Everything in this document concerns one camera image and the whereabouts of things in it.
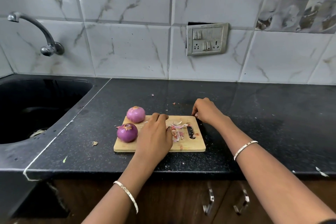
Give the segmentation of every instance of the red onion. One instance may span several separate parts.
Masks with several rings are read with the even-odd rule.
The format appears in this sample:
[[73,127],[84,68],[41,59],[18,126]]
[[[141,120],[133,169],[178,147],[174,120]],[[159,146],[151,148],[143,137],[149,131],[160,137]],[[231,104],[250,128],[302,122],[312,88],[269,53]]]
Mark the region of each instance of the red onion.
[[134,141],[138,136],[138,129],[131,123],[122,124],[117,130],[117,136],[121,141],[129,143]]
[[134,106],[128,109],[126,117],[131,122],[142,122],[145,120],[146,117],[145,110],[142,107]]

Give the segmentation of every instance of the switch board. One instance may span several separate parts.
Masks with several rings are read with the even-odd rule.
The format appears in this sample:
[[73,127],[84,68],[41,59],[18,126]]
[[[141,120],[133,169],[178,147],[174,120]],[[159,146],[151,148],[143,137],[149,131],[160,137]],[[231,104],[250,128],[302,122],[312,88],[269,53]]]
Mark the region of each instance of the switch board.
[[229,23],[187,26],[187,56],[226,52]]

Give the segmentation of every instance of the chrome tap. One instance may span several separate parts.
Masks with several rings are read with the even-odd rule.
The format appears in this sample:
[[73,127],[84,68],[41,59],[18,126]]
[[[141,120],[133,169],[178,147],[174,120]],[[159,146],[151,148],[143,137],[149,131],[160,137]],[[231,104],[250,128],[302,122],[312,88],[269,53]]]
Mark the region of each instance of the chrome tap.
[[33,23],[36,27],[38,27],[44,34],[45,38],[47,39],[48,45],[42,46],[40,49],[40,52],[44,56],[51,56],[54,53],[58,55],[62,55],[64,53],[64,47],[58,42],[55,42],[49,31],[43,26],[41,23],[39,23],[37,20],[31,18],[27,14],[19,13],[19,12],[11,12],[7,20],[13,21],[13,22],[19,22],[19,19],[22,18],[26,21],[29,21]]

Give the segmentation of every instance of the black sink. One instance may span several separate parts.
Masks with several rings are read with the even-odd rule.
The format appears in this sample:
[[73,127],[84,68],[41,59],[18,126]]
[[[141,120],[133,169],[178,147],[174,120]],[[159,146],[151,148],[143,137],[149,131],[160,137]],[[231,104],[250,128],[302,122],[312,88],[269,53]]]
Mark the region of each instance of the black sink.
[[43,133],[92,88],[83,81],[20,79],[0,84],[0,144]]

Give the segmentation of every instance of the silver bangle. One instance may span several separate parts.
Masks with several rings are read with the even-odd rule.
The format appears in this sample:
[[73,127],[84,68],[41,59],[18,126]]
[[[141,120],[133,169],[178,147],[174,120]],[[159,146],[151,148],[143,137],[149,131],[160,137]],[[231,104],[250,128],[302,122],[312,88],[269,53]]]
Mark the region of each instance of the silver bangle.
[[131,192],[129,192],[128,189],[126,189],[126,187],[121,182],[115,181],[113,184],[118,184],[127,193],[127,195],[132,200],[132,202],[133,202],[133,204],[135,206],[136,213],[138,214],[138,205],[137,205],[134,197],[132,196]]
[[253,144],[253,143],[257,143],[257,141],[250,141],[249,143],[245,144],[243,147],[241,147],[237,153],[235,154],[235,156],[233,157],[233,160],[236,161],[236,158],[238,156],[239,153],[241,153],[242,150],[244,150],[247,146],[249,146],[250,144]]

